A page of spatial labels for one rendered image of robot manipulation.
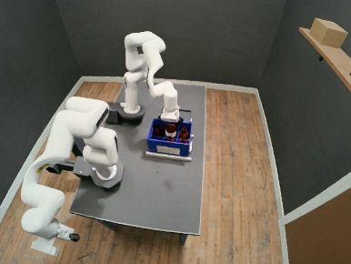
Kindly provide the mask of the black shallow tray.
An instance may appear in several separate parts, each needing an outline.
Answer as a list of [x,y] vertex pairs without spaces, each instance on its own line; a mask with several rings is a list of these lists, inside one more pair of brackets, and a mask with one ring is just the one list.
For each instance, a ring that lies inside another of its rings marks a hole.
[[[163,114],[163,109],[164,108],[162,107],[160,115]],[[179,116],[184,119],[183,122],[189,122],[190,123],[192,110],[185,110],[185,109],[178,109],[178,110],[179,110]]]

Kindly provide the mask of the blue box with white label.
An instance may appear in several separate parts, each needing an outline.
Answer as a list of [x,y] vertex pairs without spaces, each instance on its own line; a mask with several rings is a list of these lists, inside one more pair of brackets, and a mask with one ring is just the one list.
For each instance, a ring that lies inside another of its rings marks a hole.
[[[176,129],[176,138],[172,138],[175,142],[166,141],[167,140],[166,135],[165,137],[154,137],[154,129],[156,128],[157,124],[160,124],[160,126],[163,128],[165,132],[166,125],[168,124],[176,125],[176,122],[166,121],[165,127],[164,127],[160,119],[153,118],[150,130],[147,136],[147,145],[148,145],[149,152],[169,155],[169,156],[188,157],[193,123],[182,122],[179,124],[179,127]],[[189,132],[189,140],[186,140],[188,144],[177,143],[179,140],[181,140],[181,139],[178,139],[178,134],[183,127],[186,127],[186,130]]]

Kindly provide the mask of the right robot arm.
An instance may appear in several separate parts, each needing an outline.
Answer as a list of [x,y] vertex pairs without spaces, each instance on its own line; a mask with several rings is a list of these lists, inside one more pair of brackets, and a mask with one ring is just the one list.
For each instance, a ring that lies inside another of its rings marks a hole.
[[73,96],[66,101],[65,106],[66,110],[60,111],[55,117],[44,154],[26,171],[21,189],[22,201],[33,207],[23,215],[22,227],[26,232],[38,236],[31,249],[54,256],[59,251],[53,246],[55,237],[63,233],[55,216],[65,204],[65,194],[39,185],[41,174],[46,168],[69,160],[76,137],[84,139],[87,145],[83,151],[84,159],[93,166],[101,179],[108,180],[115,176],[118,160],[116,132],[101,127],[108,117],[107,103]]

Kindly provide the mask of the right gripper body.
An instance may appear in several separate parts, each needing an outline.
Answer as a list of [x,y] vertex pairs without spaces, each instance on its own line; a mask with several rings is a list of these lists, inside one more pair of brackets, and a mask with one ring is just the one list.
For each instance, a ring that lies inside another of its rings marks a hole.
[[69,227],[63,225],[63,224],[60,224],[60,227],[63,230],[63,233],[62,234],[59,233],[55,238],[70,241],[71,238],[69,238],[69,234],[74,233],[74,230],[72,228],[69,228]]

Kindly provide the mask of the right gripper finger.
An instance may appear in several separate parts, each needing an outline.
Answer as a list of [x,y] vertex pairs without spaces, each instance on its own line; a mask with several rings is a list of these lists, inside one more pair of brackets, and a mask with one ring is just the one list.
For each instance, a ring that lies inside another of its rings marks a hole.
[[81,237],[78,237],[78,236],[79,235],[76,233],[69,234],[69,238],[72,238],[71,240],[74,242],[77,242],[78,240],[80,240]]

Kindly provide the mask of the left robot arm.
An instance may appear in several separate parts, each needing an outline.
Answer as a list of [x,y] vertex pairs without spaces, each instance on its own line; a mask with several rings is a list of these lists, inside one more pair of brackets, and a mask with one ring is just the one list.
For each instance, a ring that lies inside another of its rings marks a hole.
[[[138,46],[143,46],[144,55],[139,55]],[[177,92],[172,83],[166,81],[156,86],[153,84],[154,73],[163,65],[159,53],[165,51],[164,42],[150,32],[134,33],[125,38],[125,50],[126,68],[133,71],[124,75],[125,103],[121,103],[121,107],[124,107],[124,111],[129,114],[137,113],[140,110],[138,87],[135,84],[146,80],[153,98],[164,96],[165,114],[161,116],[161,120],[176,122],[175,112],[179,107],[177,106]]]

